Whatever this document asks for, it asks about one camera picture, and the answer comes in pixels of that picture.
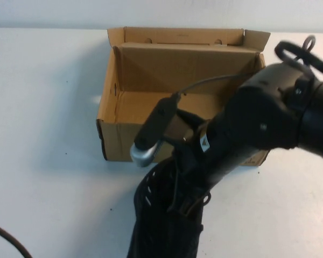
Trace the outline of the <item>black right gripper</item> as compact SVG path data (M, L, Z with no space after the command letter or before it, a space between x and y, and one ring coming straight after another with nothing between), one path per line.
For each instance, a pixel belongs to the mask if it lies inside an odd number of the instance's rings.
M203 196L186 197L181 206L183 215L206 206L212 198L207 191L258 153L257 148L241 143L231 135L223 115L215 116L198 129L191 139L191 150L194 167L189 171L189 182L206 193Z

